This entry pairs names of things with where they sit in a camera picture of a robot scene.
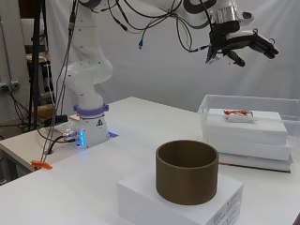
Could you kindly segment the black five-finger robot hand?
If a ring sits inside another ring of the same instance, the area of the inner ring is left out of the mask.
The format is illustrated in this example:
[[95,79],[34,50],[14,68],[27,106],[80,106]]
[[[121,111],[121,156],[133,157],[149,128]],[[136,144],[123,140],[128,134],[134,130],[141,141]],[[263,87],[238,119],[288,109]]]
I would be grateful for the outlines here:
[[230,63],[243,68],[246,62],[235,52],[249,47],[262,53],[269,59],[278,55],[278,48],[272,38],[265,38],[259,34],[257,28],[250,31],[240,31],[237,22],[216,24],[209,32],[210,44],[206,56],[206,64],[213,63],[218,55],[225,57]]

